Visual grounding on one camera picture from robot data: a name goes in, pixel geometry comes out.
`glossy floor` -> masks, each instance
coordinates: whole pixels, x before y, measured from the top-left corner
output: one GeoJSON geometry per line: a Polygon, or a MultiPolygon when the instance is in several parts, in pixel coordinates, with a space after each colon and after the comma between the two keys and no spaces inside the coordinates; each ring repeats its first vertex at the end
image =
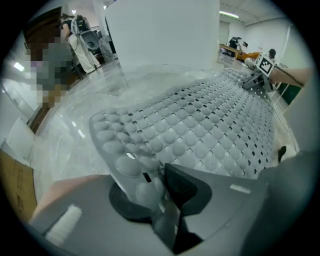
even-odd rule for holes
{"type": "MultiPolygon", "coordinates": [[[[148,65],[124,76],[119,62],[114,61],[78,81],[49,111],[36,134],[29,161],[37,200],[54,181],[109,173],[91,141],[88,120],[92,115],[109,107],[141,103],[170,87],[215,75],[223,67],[250,72],[243,63],[224,55],[217,63],[213,70],[148,65]]],[[[281,123],[276,119],[274,123],[279,130],[276,147],[289,143],[281,123]]]]}

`white board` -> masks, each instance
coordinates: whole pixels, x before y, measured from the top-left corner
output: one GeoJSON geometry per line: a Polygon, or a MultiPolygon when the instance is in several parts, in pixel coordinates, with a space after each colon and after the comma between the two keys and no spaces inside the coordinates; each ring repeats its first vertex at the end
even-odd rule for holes
{"type": "Polygon", "coordinates": [[[121,0],[105,11],[126,72],[148,64],[212,67],[217,55],[220,1],[121,0]]]}
{"type": "Polygon", "coordinates": [[[16,156],[28,160],[34,141],[35,134],[22,120],[22,118],[19,117],[14,122],[5,142],[16,156]]]}
{"type": "Polygon", "coordinates": [[[228,44],[228,36],[229,36],[229,24],[228,22],[224,22],[220,20],[219,22],[219,43],[220,44],[228,44]]]}

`cardboard box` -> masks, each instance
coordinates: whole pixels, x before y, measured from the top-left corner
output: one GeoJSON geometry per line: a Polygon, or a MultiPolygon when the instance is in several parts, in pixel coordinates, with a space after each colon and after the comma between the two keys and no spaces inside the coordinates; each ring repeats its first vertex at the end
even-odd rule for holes
{"type": "Polygon", "coordinates": [[[34,170],[0,150],[0,180],[16,215],[29,221],[37,206],[34,170]]]}

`desk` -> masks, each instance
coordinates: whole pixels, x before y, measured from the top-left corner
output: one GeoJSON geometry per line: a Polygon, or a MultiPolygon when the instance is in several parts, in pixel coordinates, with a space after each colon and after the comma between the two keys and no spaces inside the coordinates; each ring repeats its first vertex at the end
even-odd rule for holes
{"type": "Polygon", "coordinates": [[[225,44],[223,44],[223,43],[220,43],[220,44],[219,44],[219,48],[220,48],[220,50],[221,50],[221,48],[223,48],[223,49],[225,49],[225,50],[227,50],[227,51],[230,51],[230,52],[235,53],[235,56],[234,56],[235,59],[237,59],[238,54],[241,54],[241,51],[240,51],[240,50],[237,50],[237,49],[235,49],[235,48],[232,48],[232,47],[230,47],[230,46],[227,46],[227,45],[225,45],[225,44]]]}

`green panel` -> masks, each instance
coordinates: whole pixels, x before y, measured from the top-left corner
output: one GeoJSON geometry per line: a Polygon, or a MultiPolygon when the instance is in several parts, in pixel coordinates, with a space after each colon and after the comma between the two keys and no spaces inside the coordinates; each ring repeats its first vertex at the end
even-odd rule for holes
{"type": "MultiPolygon", "coordinates": [[[[287,87],[286,83],[282,83],[278,88],[279,94],[282,94],[285,88],[287,87]]],[[[300,92],[301,88],[294,85],[289,85],[284,94],[282,95],[285,102],[290,105],[290,103],[294,100],[297,94],[300,92]]]]}

